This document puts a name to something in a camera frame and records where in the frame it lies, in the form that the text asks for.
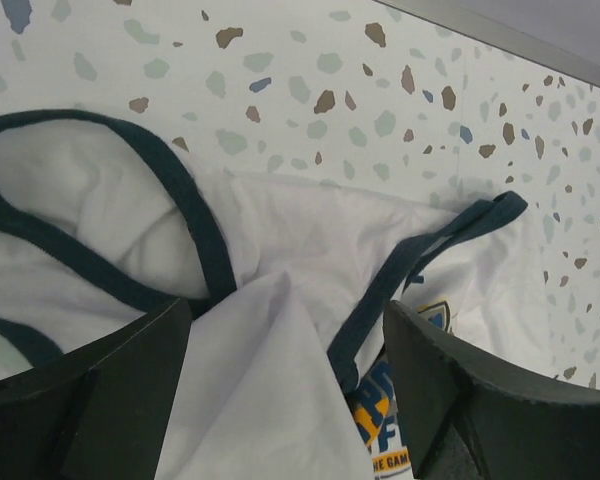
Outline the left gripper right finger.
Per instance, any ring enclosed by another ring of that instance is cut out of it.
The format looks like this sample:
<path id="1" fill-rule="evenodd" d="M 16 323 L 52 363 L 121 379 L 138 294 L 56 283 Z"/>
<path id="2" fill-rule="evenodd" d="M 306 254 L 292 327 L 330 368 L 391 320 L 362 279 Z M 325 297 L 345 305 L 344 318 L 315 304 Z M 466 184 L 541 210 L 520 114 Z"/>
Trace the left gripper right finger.
<path id="1" fill-rule="evenodd" d="M 552 379 L 392 301 L 384 338 L 417 479 L 600 479 L 600 390 Z"/>

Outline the white motorcycle print tank top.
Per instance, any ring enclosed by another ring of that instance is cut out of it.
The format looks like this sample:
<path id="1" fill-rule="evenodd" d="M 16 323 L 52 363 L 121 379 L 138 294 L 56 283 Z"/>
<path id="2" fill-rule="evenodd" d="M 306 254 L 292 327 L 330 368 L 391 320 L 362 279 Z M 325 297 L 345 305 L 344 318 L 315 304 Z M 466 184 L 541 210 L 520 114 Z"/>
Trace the white motorcycle print tank top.
<path id="1" fill-rule="evenodd" d="M 82 110 L 0 116 L 0 380 L 174 301 L 192 323 L 152 479 L 411 475 L 384 305 L 552 370 L 529 204 L 451 210 L 182 159 Z"/>

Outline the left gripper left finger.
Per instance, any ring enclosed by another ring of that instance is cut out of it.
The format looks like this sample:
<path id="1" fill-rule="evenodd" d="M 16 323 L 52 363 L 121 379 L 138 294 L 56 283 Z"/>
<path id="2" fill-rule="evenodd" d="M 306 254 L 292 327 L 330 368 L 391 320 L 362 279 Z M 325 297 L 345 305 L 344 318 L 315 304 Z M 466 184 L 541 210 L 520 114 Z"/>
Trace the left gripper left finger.
<path id="1" fill-rule="evenodd" d="M 0 479 L 152 479 L 192 316 L 165 305 L 0 380 Z"/>

